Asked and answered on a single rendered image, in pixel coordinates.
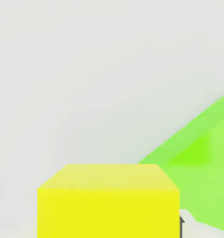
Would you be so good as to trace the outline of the small yellow cube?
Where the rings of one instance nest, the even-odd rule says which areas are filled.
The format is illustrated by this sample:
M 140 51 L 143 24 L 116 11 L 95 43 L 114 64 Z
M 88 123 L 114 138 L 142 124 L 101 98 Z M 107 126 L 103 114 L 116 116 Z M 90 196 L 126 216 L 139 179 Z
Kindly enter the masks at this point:
M 37 190 L 37 238 L 180 238 L 179 208 L 157 165 L 68 164 Z

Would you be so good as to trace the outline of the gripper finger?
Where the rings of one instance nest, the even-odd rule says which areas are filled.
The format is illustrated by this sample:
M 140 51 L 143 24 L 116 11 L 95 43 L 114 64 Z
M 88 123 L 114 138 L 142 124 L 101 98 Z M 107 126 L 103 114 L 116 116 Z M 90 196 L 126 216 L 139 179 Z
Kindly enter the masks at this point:
M 180 238 L 224 238 L 223 230 L 197 222 L 188 210 L 180 209 L 179 213 L 184 220 Z

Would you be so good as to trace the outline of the large green box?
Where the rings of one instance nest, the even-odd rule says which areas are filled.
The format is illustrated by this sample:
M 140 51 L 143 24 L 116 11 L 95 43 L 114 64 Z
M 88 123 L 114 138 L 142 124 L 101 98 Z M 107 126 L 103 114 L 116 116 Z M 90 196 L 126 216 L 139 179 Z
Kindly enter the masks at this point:
M 180 207 L 224 231 L 224 96 L 141 160 L 157 164 L 180 191 Z

